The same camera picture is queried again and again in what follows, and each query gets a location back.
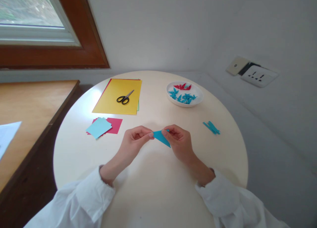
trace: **yellow paper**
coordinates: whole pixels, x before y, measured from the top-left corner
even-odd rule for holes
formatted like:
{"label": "yellow paper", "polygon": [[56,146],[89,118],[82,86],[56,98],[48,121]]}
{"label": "yellow paper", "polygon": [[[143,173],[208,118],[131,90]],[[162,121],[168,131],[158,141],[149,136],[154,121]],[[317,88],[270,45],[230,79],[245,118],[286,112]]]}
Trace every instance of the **yellow paper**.
{"label": "yellow paper", "polygon": [[[100,97],[98,103],[93,109],[93,113],[107,113],[107,114],[136,114],[138,109],[141,80],[122,80],[111,79],[108,87]],[[132,90],[133,93],[129,95],[129,102],[125,105],[117,102],[117,98],[126,96]]]}

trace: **hand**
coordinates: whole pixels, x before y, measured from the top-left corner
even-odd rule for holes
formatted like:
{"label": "hand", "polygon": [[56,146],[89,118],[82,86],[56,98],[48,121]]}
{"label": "hand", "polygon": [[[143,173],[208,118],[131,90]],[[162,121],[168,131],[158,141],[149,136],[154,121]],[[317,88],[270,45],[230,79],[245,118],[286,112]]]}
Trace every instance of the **hand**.
{"label": "hand", "polygon": [[162,130],[162,134],[171,144],[177,159],[183,162],[193,172],[201,186],[205,186],[216,177],[215,173],[195,155],[189,131],[177,125],[171,125],[165,127]]}
{"label": "hand", "polygon": [[132,163],[142,146],[153,139],[153,131],[144,126],[126,130],[116,155],[99,170],[102,180],[112,186],[113,180]]}

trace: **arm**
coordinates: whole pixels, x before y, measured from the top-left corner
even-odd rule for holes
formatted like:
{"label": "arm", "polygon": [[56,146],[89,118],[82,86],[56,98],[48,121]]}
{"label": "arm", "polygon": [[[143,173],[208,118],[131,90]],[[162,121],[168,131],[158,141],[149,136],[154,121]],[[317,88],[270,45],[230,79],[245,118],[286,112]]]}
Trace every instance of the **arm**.
{"label": "arm", "polygon": [[217,228],[226,227],[288,227],[277,220],[250,191],[236,187],[221,173],[208,168],[193,152],[191,135],[176,126],[167,126],[162,134],[171,144],[175,156],[197,179],[195,186]]}
{"label": "arm", "polygon": [[115,195],[114,179],[131,164],[150,139],[154,139],[153,133],[146,127],[127,130],[117,154],[107,164],[96,168],[83,181],[59,189],[53,200],[24,228],[99,228],[102,215]]}

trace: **black scissor handle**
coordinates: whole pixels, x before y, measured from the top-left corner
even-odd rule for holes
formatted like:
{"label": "black scissor handle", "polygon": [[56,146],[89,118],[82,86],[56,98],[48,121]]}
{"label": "black scissor handle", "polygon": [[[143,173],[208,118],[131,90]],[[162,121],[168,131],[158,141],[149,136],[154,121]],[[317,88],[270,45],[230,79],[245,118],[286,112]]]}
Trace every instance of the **black scissor handle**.
{"label": "black scissor handle", "polygon": [[122,103],[123,105],[124,104],[127,104],[128,102],[129,102],[129,98],[128,97],[125,97],[125,96],[121,96],[121,97],[118,97],[117,98],[117,102],[118,103]]}

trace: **white sleeve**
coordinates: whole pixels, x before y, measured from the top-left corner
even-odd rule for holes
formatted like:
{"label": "white sleeve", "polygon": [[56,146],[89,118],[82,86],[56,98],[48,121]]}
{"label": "white sleeve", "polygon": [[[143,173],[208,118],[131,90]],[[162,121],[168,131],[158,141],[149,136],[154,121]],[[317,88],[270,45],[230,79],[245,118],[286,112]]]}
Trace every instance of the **white sleeve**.
{"label": "white sleeve", "polygon": [[101,180],[98,167],[84,180],[59,189],[24,228],[100,228],[114,194],[114,188]]}
{"label": "white sleeve", "polygon": [[215,175],[205,187],[196,184],[195,188],[213,215],[216,228],[288,227],[272,216],[253,193],[233,185],[216,170]]}

